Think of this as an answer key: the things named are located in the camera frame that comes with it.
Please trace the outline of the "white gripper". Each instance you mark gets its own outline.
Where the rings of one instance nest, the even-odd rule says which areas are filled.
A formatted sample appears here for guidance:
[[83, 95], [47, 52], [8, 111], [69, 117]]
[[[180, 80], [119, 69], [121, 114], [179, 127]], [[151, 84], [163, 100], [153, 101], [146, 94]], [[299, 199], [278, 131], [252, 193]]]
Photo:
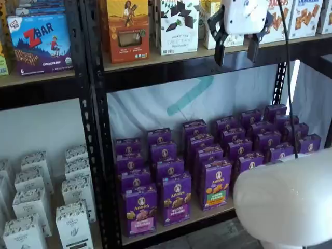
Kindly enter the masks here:
[[214, 59], [218, 66], [224, 64], [225, 41], [229, 34], [253, 34], [247, 58], [256, 62], [262, 38], [268, 33], [273, 15], [267, 12], [265, 0], [222, 1], [221, 8], [208, 18], [210, 33], [214, 38]]

